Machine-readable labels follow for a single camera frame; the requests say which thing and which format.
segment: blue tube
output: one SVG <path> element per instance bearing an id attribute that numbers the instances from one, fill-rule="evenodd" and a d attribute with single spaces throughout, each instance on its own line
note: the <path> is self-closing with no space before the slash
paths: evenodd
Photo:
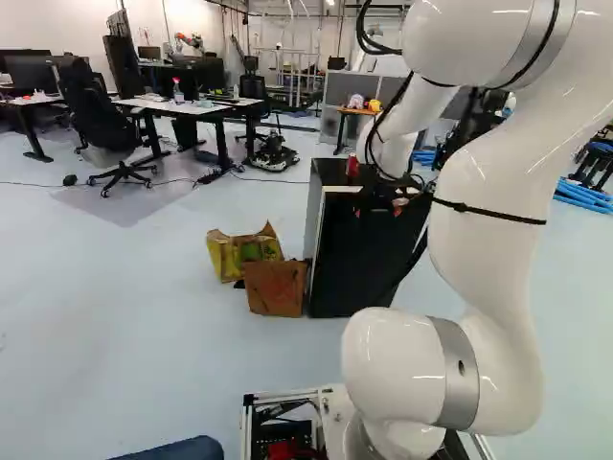
<path id="1" fill-rule="evenodd" d="M 566 185 L 568 187 L 572 187 L 574 189 L 579 189 L 582 192 L 585 192 L 585 193 L 587 193 L 589 195 L 592 195 L 592 196 L 595 196 L 595 197 L 598 197 L 598 198 L 601 198 L 601 199 L 605 199 L 606 201 L 610 201 L 611 199 L 613 199 L 613 196 L 611 196 L 609 194 L 604 194 L 602 192 L 597 192 L 595 190 L 591 190 L 591 189 L 588 189 L 586 187 L 582 187 L 580 185 L 573 184 L 571 182 L 566 182 L 564 179 L 560 179 L 558 183 L 559 184 L 564 184 L 564 185 Z"/>
<path id="2" fill-rule="evenodd" d="M 600 199 L 595 195 L 588 194 L 586 192 L 587 189 L 583 187 L 573 187 L 568 184 L 560 183 L 557 185 L 558 189 L 561 190 L 566 195 L 570 195 L 576 197 L 577 195 L 583 197 L 583 201 L 592 202 L 593 204 L 598 204 L 599 206 L 603 206 L 605 208 L 611 208 L 611 203 L 605 201 L 604 199 Z"/>
<path id="3" fill-rule="evenodd" d="M 568 195 L 572 199 L 576 199 L 578 201 L 582 201 L 585 204 L 596 204 L 596 198 L 593 196 L 586 196 L 580 192 L 576 192 L 568 186 L 564 186 L 563 184 L 558 184 L 556 192 L 560 192 L 562 194 Z"/>
<path id="4" fill-rule="evenodd" d="M 601 208 L 600 206 L 592 206 L 590 204 L 586 204 L 582 201 L 576 201 L 575 199 L 567 198 L 566 196 L 554 195 L 554 199 L 557 201 L 562 201 L 568 204 L 574 204 L 579 208 L 589 209 L 590 211 L 595 211 L 601 214 L 611 214 L 611 211 L 608 208 Z"/>

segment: black cabinet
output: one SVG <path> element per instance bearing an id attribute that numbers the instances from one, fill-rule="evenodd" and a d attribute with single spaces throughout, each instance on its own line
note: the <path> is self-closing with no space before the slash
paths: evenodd
<path id="1" fill-rule="evenodd" d="M 304 252 L 305 259 L 312 260 L 306 293 L 311 317 L 351 316 L 366 307 L 389 307 L 395 290 L 378 305 L 372 302 L 402 273 L 430 211 L 431 196 L 426 194 L 412 199 L 400 214 L 386 208 L 390 200 L 384 198 L 381 206 L 365 206 L 366 199 L 372 200 L 363 186 L 373 184 L 375 172 L 361 166 L 357 178 L 347 178 L 346 161 L 311 162 Z M 418 186 L 410 178 L 401 185 Z M 397 187 L 379 191 L 389 196 Z"/>

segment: black office chair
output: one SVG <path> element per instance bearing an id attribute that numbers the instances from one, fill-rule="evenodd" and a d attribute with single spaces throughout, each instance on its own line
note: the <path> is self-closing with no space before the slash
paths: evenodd
<path id="1" fill-rule="evenodd" d="M 240 85 L 238 87 L 239 94 L 242 98 L 249 99 L 262 99 L 264 103 L 260 104 L 259 107 L 260 112 L 257 114 L 257 118 L 262 121 L 270 116 L 272 113 L 272 104 L 270 98 L 268 97 L 268 92 L 266 91 L 266 82 L 264 77 L 259 75 L 241 75 L 240 76 Z M 279 123 L 279 113 L 275 112 L 277 117 L 277 128 L 279 130 L 279 134 L 281 134 L 281 124 Z M 260 134 L 255 131 L 256 127 L 254 126 L 254 137 L 256 139 L 260 139 L 265 142 L 268 136 L 266 134 Z M 246 135 L 244 136 L 236 136 L 235 139 L 237 142 L 240 139 L 246 139 Z"/>
<path id="2" fill-rule="evenodd" d="M 109 99 L 102 75 L 94 74 L 84 59 L 78 57 L 70 63 L 60 64 L 57 73 L 59 90 L 70 107 L 71 123 L 81 140 L 81 146 L 75 152 L 81 152 L 91 144 L 104 149 L 109 157 L 107 159 L 118 159 L 119 156 L 127 159 L 137 147 L 144 144 L 138 119 L 142 110 L 132 110 L 130 119 L 122 114 Z M 150 188 L 151 179 L 138 174 L 142 171 L 156 174 L 157 167 L 129 166 L 119 161 L 119 167 L 90 175 L 87 183 L 95 185 L 97 179 L 110 177 L 111 180 L 101 191 L 101 196 L 107 198 L 108 191 L 121 179 L 133 178 Z"/>

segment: light blue floor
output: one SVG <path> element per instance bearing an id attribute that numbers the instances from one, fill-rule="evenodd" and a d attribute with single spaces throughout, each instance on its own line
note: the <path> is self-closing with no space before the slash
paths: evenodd
<path id="1" fill-rule="evenodd" d="M 167 120 L 158 125 L 171 135 Z M 213 129 L 199 129 L 213 144 Z M 240 156 L 234 135 L 244 128 L 226 129 Z M 302 162 L 275 177 L 306 181 L 309 159 L 333 147 L 318 145 L 317 133 L 285 135 Z M 0 134 L 0 180 L 57 184 L 96 171 L 72 153 L 73 134 L 45 137 L 50 165 L 21 155 L 23 136 Z M 165 165 L 158 180 L 203 170 L 188 153 Z M 346 321 L 250 313 L 244 291 L 217 281 L 205 244 L 212 228 L 243 234 L 269 219 L 286 256 L 301 257 L 307 185 L 227 176 L 195 191 L 176 182 L 125 185 L 108 200 L 98 192 L 0 185 L 2 460 L 104 459 L 198 434 L 236 460 L 243 393 L 340 381 Z M 532 283 L 545 412 L 526 434 L 490 439 L 501 460 L 610 457 L 612 230 L 611 217 L 553 203 Z M 426 257 L 395 305 L 450 318 L 462 311 Z"/>

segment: red component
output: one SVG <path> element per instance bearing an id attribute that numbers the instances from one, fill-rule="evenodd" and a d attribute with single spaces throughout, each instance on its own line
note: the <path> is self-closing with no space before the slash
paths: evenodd
<path id="1" fill-rule="evenodd" d="M 314 459 L 328 460 L 326 455 L 313 448 L 299 448 L 295 439 L 281 441 L 268 446 L 268 460 L 299 460 Z"/>
<path id="2" fill-rule="evenodd" d="M 345 174 L 347 177 L 357 177 L 359 168 L 360 164 L 357 161 L 357 156 L 355 156 L 355 153 L 351 153 L 349 158 L 347 158 L 347 169 L 345 170 Z"/>
<path id="3" fill-rule="evenodd" d="M 293 451 L 289 441 L 271 444 L 268 446 L 268 460 L 292 460 Z"/>

